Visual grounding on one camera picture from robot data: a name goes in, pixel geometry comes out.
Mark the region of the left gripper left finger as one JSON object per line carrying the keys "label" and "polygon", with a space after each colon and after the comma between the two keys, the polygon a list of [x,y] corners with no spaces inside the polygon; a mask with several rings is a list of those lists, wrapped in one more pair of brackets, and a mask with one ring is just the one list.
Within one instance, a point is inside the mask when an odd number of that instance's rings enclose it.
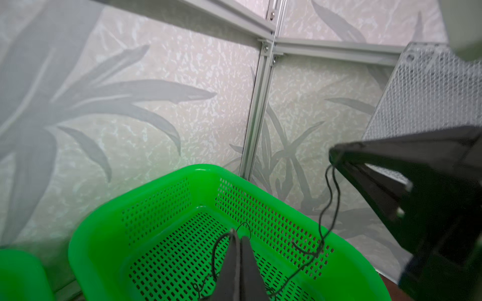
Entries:
{"label": "left gripper left finger", "polygon": [[[220,273],[217,275],[216,250],[224,238],[228,238],[229,244]],[[240,300],[240,240],[235,229],[224,233],[216,240],[212,250],[211,270],[216,286],[210,300]]]}

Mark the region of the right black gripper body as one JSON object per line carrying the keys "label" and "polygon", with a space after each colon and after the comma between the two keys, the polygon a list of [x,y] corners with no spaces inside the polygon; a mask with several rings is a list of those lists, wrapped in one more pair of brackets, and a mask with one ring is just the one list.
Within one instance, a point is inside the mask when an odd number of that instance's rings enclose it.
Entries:
{"label": "right black gripper body", "polygon": [[481,300],[481,143],[402,163],[412,184],[396,239],[412,253],[399,287],[414,300]]}

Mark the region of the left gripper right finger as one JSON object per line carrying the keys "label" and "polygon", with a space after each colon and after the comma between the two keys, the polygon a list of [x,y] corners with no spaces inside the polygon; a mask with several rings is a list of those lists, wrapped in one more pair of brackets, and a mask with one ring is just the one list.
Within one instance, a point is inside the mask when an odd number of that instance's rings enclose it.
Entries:
{"label": "left gripper right finger", "polygon": [[267,289],[248,237],[241,239],[240,299],[242,301],[269,301]]}

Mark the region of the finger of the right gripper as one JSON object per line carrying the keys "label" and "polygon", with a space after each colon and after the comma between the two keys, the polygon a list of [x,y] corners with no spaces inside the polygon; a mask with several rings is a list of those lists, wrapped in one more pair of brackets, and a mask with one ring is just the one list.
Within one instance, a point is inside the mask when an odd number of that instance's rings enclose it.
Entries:
{"label": "finger of the right gripper", "polygon": [[481,180],[481,127],[464,125],[399,137],[337,144],[333,164],[370,164],[413,174],[434,173],[467,181]]}
{"label": "finger of the right gripper", "polygon": [[340,161],[334,167],[358,190],[397,243],[414,253],[414,188],[365,163]]}

